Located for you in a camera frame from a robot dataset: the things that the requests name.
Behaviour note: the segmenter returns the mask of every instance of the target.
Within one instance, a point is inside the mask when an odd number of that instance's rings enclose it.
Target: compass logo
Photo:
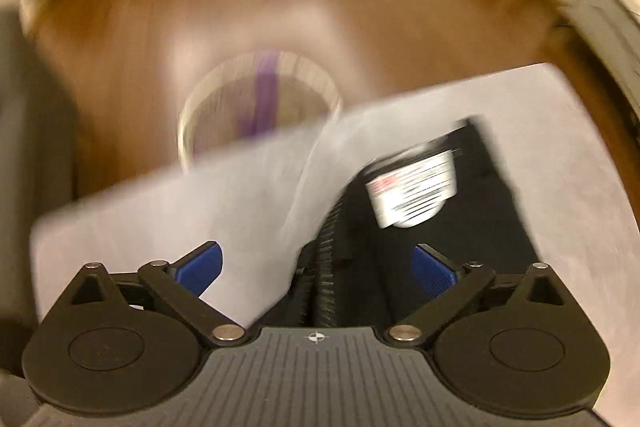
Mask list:
[[[305,338],[317,344],[324,341],[325,339],[328,339],[329,337],[326,336],[324,333],[320,333],[320,331],[316,330]]]

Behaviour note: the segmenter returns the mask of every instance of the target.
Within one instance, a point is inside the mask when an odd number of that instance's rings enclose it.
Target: white label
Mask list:
[[[435,216],[456,193],[453,153],[446,151],[367,183],[369,199],[381,229],[408,228]]]

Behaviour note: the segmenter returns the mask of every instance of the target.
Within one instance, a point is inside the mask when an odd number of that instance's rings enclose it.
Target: blue gripper pad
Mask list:
[[[172,266],[175,282],[199,297],[222,272],[222,248],[215,241],[208,241]]]
[[[415,280],[430,299],[446,292],[458,281],[455,271],[420,246],[414,248],[411,268]]]

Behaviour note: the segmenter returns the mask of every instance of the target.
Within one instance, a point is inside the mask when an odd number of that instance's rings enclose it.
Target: round black disc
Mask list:
[[[494,309],[446,328],[434,359],[466,401],[504,416],[546,418],[593,404],[609,355],[586,317],[562,306]]]
[[[200,362],[191,331],[150,311],[84,304],[41,331],[23,354],[24,376],[43,401],[84,414],[156,404],[178,391]]]

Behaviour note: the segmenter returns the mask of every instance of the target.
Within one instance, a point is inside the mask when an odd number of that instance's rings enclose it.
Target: screw head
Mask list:
[[[219,341],[236,341],[244,335],[244,330],[237,324],[222,324],[215,327],[213,336]]]
[[[389,336],[400,342],[411,342],[420,338],[422,332],[411,324],[398,324],[389,330]]]

